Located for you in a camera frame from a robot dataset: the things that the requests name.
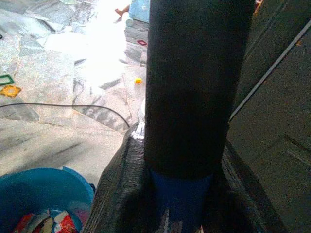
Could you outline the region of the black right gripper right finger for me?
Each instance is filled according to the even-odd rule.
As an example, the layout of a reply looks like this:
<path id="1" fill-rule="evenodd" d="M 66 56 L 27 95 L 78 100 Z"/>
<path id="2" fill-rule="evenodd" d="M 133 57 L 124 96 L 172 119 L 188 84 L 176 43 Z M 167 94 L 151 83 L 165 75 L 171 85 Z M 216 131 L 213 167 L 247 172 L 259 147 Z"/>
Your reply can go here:
<path id="1" fill-rule="evenodd" d="M 259 180 L 235 152 L 225 145 L 221 164 L 212 178 L 204 208 L 205 233 L 285 233 Z"/>

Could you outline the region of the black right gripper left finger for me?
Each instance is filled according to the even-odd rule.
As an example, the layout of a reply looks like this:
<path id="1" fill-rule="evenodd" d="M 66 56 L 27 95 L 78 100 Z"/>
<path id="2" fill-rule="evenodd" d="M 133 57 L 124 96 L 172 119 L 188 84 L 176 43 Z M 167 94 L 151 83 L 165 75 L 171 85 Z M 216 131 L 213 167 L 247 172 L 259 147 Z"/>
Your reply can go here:
<path id="1" fill-rule="evenodd" d="M 168 212 L 158 214 L 156 191 L 144 161 L 139 121 L 101 174 L 84 233 L 166 233 Z"/>

